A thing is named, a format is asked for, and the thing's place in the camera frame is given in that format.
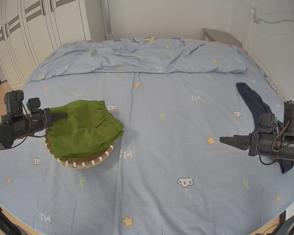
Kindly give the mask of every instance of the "wooden floor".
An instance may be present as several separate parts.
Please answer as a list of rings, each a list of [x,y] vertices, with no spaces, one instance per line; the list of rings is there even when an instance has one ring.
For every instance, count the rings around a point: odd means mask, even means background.
[[[5,95],[6,92],[9,92],[9,91],[12,91],[12,89],[10,88],[8,82],[5,82],[3,84],[0,84],[0,115],[6,114],[6,107],[5,107],[5,104],[4,104],[4,95]],[[14,216],[12,216],[10,213],[8,213],[4,209],[3,209],[3,213],[5,214],[5,216],[12,223],[20,226],[23,230],[28,231],[28,234],[40,235],[40,233],[34,231],[29,226],[27,226],[24,223],[20,222],[18,219],[16,219]],[[271,221],[270,223],[268,223],[264,227],[260,228],[259,230],[255,231],[254,233],[251,233],[250,235],[254,235],[256,233],[268,234],[268,233],[272,232],[276,228],[276,226],[277,226],[276,224],[279,224],[279,217],[275,218],[273,221]]]

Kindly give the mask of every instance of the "cabinet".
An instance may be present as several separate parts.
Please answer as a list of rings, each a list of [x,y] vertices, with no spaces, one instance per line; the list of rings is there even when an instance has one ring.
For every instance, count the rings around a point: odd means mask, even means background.
[[[12,88],[62,44],[91,40],[88,20],[93,40],[105,40],[100,0],[0,0],[0,16],[0,65]]]

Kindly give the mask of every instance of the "green garment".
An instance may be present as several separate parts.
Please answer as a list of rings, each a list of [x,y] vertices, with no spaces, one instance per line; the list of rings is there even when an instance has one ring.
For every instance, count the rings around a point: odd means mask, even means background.
[[[55,158],[86,157],[106,151],[122,137],[123,124],[106,109],[104,100],[77,100],[51,113],[67,113],[49,127],[49,138]]]

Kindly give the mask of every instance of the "navy clothing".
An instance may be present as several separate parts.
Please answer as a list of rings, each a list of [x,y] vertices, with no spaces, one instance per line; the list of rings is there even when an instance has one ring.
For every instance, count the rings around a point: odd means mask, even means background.
[[[237,83],[237,89],[240,93],[241,97],[245,101],[246,105],[250,109],[253,115],[255,129],[254,131],[258,131],[261,127],[260,124],[260,117],[263,113],[269,113],[272,114],[272,110],[270,109],[270,106],[268,106],[266,103],[262,101],[262,98],[254,91],[252,90],[246,83]],[[278,121],[278,131],[281,131],[283,129],[284,124],[280,121]],[[290,160],[280,160],[280,167],[282,170],[282,173],[286,173],[290,169],[292,169],[294,165],[294,161]]]

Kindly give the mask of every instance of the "woven basket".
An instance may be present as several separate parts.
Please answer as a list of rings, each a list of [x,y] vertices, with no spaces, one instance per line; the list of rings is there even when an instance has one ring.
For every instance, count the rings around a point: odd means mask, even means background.
[[[54,155],[52,154],[52,146],[50,143],[50,139],[48,134],[44,138],[45,146],[48,149],[48,152],[50,155],[54,158]],[[109,154],[113,150],[113,147],[115,145],[115,142],[113,145],[111,145],[106,152],[98,153],[96,155],[87,156],[87,157],[79,157],[79,158],[54,158],[56,161],[58,161],[61,165],[69,168],[77,168],[77,169],[85,169],[89,167],[93,167],[95,165],[98,165],[99,163],[103,162],[106,158],[108,158]]]

